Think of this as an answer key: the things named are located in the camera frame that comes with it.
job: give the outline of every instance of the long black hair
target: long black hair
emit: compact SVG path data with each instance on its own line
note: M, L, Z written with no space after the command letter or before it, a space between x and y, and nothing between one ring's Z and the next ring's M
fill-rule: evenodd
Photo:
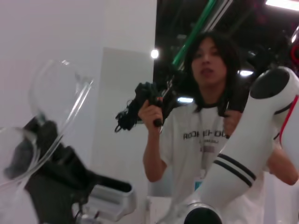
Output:
M196 38L196 40L191 44L191 46L187 50L184 61L184 70L187 73L186 79L188 82L188 88L191 91L190 96L194 98L195 104L197 105L197 109L195 110L196 112L199 112L205 106L205 102L199 91L199 86L194 79L191 65L192 61L194 60L195 54L198 51L199 45L206 38L211 38L214 41L219 55L227 68L226 87L217 103L218 114L220 116L223 116L228 102L234 93L239 70L241 70L241 62L235 44L228 37L216 31L209 31L201 33Z

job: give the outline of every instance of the white robotic arm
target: white robotic arm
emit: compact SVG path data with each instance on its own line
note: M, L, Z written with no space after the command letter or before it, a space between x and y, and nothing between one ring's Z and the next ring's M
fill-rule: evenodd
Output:
M223 206L244 194L262 172L273 152L273 128L299 168L299 79L286 67L262 74L252 85L234 134L212 164L201 187L159 224L221 224Z

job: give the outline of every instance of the green pipe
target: green pipe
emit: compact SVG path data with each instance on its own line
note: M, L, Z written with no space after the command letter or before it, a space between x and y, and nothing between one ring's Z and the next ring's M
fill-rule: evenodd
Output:
M187 38L185 44L183 45L181 50L178 52L178 54L174 57L174 60L172 62L172 64L174 66L178 67L181 64L183 58L185 57L186 50L190 47L190 45L196 38L196 35L199 33L199 31L204 26L207 17L209 16L211 11L215 7L215 3L216 3L216 0L209 0L209 2L207 3L206 7L204 8L204 11L202 12L199 19L197 20L192 32L190 33L190 35Z

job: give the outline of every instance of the black stripe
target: black stripe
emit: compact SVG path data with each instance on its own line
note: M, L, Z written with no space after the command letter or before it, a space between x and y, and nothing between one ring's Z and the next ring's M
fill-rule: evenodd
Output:
M241 170L243 170L248 176L250 176L253 180L256 180L256 176L254 175L254 173L252 173L249 169L247 169L247 167L245 167L244 165L242 165L241 163L239 163L237 160L234 160L233 158L224 155L224 154L219 154L218 157L223 158L226 161L229 161L230 163L234 164L236 167L240 168Z
M276 114L280 114L280 113L285 112L286 110L290 109L290 107L291 107L292 104L293 104L293 102L291 102L288 106L282 108L281 110L276 111L276 112L274 113L274 115L276 115Z
M221 167L223 167L223 168L225 168L226 170L228 170L232 174L239 177L241 180L243 180L251 188L252 183L243 174L240 174L237 170L235 170L234 168L230 167L228 164L225 164L224 162L221 162L219 160L215 160L214 163L221 166Z
M278 134L273 138L273 140L276 140L276 139L279 137L279 134L280 134L280 133L278 133Z

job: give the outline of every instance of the white wall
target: white wall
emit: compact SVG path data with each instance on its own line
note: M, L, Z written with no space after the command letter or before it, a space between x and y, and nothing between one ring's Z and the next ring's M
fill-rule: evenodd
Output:
M139 82L152 81L156 0L110 0L105 14L105 48L92 169L129 181L137 192L137 210L121 224L141 224L145 218L148 182L142 166L145 126L114 133L115 116L135 97Z
M108 0L0 0L0 126L23 126L31 118L27 91L41 61L67 59L95 77L85 106L66 136L86 165L92 157L95 109ZM28 196L15 223L35 224Z

